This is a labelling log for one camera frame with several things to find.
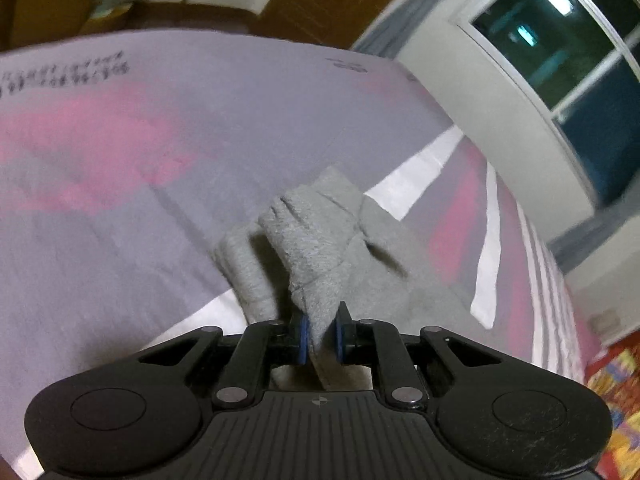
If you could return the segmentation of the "grey sweat pants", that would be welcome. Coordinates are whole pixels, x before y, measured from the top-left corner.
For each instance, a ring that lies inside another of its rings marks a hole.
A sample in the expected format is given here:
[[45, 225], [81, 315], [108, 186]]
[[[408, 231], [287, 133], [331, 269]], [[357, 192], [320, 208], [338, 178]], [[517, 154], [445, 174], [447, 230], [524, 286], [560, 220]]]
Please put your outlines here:
[[413, 234], [334, 168], [230, 230], [214, 259], [248, 322], [286, 318], [293, 309], [307, 315], [310, 362], [329, 391], [371, 385], [370, 370], [337, 362], [333, 322], [340, 304], [353, 318], [386, 321], [401, 333], [437, 325], [489, 347], [499, 344]]

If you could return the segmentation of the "grey curtain right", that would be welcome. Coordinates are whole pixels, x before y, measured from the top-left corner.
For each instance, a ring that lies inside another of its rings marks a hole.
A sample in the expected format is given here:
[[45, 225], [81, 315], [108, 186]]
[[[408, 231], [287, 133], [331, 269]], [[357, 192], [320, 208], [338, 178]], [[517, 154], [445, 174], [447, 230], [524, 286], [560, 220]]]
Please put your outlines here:
[[609, 240], [630, 218], [637, 217], [639, 205], [622, 200], [599, 210], [593, 217], [573, 226], [549, 244], [563, 274], [569, 274]]

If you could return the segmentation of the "grey curtain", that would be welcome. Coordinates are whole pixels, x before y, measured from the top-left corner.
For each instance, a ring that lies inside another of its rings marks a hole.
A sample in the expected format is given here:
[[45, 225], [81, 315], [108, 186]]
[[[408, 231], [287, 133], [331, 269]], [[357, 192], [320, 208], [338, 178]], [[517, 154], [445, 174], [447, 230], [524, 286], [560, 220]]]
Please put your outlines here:
[[639, 205], [622, 200], [599, 210], [593, 217], [573, 226], [549, 244], [563, 274], [569, 274], [609, 240], [630, 218], [637, 217]]
[[404, 0], [352, 47], [358, 53], [396, 58], [406, 43], [442, 0]]

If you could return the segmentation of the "striped pink grey bedsheet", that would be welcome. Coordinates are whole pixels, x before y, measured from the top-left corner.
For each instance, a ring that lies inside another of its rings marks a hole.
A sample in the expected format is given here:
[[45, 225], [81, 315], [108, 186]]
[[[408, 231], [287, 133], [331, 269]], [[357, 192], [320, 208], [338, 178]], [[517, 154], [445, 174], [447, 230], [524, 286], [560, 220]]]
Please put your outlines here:
[[1, 455], [41, 466], [29, 401], [205, 324], [245, 325], [210, 255], [326, 167], [413, 229], [512, 356], [582, 380], [562, 276], [480, 150], [404, 66], [204, 30], [1, 58]]

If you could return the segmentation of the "colourful patterned blanket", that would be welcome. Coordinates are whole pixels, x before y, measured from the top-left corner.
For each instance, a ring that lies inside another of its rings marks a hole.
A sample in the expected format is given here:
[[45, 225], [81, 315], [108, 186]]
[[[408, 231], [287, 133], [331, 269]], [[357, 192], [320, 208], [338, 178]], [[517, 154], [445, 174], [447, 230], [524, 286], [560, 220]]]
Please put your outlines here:
[[588, 380], [611, 413], [612, 436], [598, 466], [605, 479], [639, 478], [639, 346], [623, 348]]

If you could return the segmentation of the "grey curtain left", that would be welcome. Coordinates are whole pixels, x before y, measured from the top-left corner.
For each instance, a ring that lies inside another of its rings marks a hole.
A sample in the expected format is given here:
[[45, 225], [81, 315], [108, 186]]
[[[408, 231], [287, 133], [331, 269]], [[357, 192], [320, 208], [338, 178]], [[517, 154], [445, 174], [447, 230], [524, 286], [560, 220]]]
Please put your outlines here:
[[442, 0], [404, 0], [352, 47], [358, 53], [396, 58], [406, 43]]

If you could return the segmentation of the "white framed window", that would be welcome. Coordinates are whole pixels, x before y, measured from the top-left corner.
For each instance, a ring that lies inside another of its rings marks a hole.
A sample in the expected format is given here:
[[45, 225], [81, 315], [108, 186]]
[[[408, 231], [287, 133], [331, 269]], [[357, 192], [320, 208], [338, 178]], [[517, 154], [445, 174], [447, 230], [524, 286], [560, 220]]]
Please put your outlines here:
[[459, 26], [532, 102], [590, 200], [639, 169], [639, 0], [469, 0]]

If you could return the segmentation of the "white wall socket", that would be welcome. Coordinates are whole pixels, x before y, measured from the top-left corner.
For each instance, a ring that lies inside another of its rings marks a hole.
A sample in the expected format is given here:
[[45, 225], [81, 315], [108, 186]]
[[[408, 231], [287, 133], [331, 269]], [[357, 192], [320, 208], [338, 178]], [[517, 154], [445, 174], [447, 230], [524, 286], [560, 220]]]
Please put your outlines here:
[[620, 330], [620, 316], [615, 309], [608, 309], [589, 319], [591, 329], [601, 338], [608, 338]]

